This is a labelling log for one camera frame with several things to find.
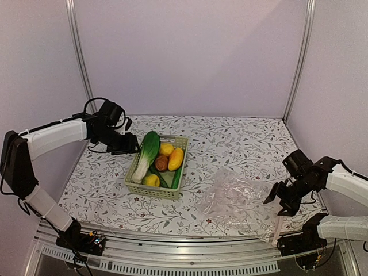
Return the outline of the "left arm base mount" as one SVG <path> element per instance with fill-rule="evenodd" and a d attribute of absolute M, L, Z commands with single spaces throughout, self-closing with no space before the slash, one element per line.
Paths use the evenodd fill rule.
<path fill-rule="evenodd" d="M 56 245 L 66 249 L 82 252 L 90 255 L 102 256 L 106 236 L 93 230 L 89 233 L 81 232 L 81 224 L 72 219 L 71 225 L 65 231 L 59 231 Z"/>

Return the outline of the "pale green plastic basket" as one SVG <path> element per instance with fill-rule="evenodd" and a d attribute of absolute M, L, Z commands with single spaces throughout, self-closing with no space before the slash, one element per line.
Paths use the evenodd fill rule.
<path fill-rule="evenodd" d="M 170 143 L 174 146 L 174 148 L 181 148 L 184 151 L 184 157 L 183 157 L 183 162 L 181 164 L 181 166 L 185 166 L 186 163 L 186 155 L 187 155 L 187 148 L 188 148 L 188 144 L 189 144 L 189 139 L 187 137 L 183 137 L 183 136 L 173 136 L 173 135 L 159 135 L 160 137 L 160 144 L 161 143 Z M 135 172 L 135 169 L 137 168 L 137 164 L 139 161 L 139 157 L 140 157 L 140 151 L 138 153 L 135 154 L 135 157 L 132 161 L 132 164 L 129 167 L 128 172 L 126 173 L 125 176 L 125 185 L 127 186 L 127 188 L 129 189 L 129 191 L 133 194 L 139 194 L 139 195 L 146 195 L 146 196 L 152 196 L 152 197 L 158 197 L 158 198 L 166 198 L 166 199 L 171 199 L 171 200 L 177 200 L 179 198 L 179 190 L 180 190 L 180 186 L 181 186 L 181 180 L 179 182 L 179 186 L 177 189 L 172 189 L 171 185 L 172 185 L 172 181 L 173 181 L 173 177 L 175 174 L 175 171 L 165 171 L 165 172 L 160 172 L 162 177 L 164 178 L 164 180 L 167 182 L 169 188 L 163 188 L 163 187 L 149 187 L 149 186 L 144 186 L 141 183 L 134 183 L 132 181 L 132 175 Z"/>

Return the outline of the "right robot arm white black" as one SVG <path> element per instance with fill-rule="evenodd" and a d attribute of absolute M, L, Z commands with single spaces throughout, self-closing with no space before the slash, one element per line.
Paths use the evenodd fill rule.
<path fill-rule="evenodd" d="M 294 181 L 275 183 L 264 200 L 268 204 L 279 198 L 280 216 L 295 216 L 302 198 L 313 191 L 331 191 L 367 206 L 367 177 L 349 169 L 340 159 L 325 156 L 312 162 L 297 150 L 283 160 L 283 165 Z M 301 234 L 280 238 L 277 246 L 290 252 L 309 251 L 326 246 L 329 238 L 366 242 L 367 216 L 318 213 L 303 224 Z"/>

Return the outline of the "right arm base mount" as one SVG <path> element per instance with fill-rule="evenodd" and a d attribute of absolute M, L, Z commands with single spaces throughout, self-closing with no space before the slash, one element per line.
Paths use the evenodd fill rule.
<path fill-rule="evenodd" d="M 297 264 L 304 270 L 318 267 L 325 247 L 328 244 L 326 239 L 319 236 L 317 226 L 327 214 L 318 213 L 310 218 L 303 226 L 302 233 L 298 235 L 282 235 L 277 240 L 277 248 L 282 256 L 301 254 L 311 250 L 322 249 L 322 253 L 313 253 L 297 257 Z"/>

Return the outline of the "green white bok choy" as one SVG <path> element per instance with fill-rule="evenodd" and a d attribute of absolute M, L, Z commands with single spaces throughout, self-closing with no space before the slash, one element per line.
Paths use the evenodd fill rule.
<path fill-rule="evenodd" d="M 137 168 L 132 175 L 134 183 L 141 183 L 149 167 L 153 164 L 160 148 L 160 137 L 154 132 L 148 132 L 143 139 Z"/>

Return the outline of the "orange yellow mango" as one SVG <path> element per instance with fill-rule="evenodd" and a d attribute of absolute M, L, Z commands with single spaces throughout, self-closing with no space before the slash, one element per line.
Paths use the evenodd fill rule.
<path fill-rule="evenodd" d="M 183 162 L 184 151 L 181 148 L 176 148 L 173 150 L 168 160 L 168 170 L 176 171 L 179 169 Z"/>

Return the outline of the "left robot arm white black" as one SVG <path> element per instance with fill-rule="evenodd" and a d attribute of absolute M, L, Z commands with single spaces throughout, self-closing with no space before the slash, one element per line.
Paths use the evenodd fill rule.
<path fill-rule="evenodd" d="M 64 232 L 63 240 L 72 249 L 81 249 L 85 236 L 77 231 L 78 222 L 56 202 L 61 189 L 52 188 L 58 177 L 60 183 L 66 183 L 72 169 L 66 161 L 70 158 L 76 163 L 85 141 L 105 145 L 106 152 L 112 155 L 136 153 L 137 137 L 125 130 L 128 127 L 124 123 L 118 131 L 96 115 L 77 114 L 21 133 L 9 131 L 1 154 L 1 193 L 18 198 Z"/>

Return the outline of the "clear zip top bag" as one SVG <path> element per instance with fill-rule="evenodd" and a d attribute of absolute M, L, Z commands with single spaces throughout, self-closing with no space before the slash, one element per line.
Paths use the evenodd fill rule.
<path fill-rule="evenodd" d="M 197 208 L 207 219 L 275 246 L 283 219 L 277 215 L 279 200 L 264 203 L 271 188 L 267 182 L 245 179 L 232 170 L 220 168 Z"/>

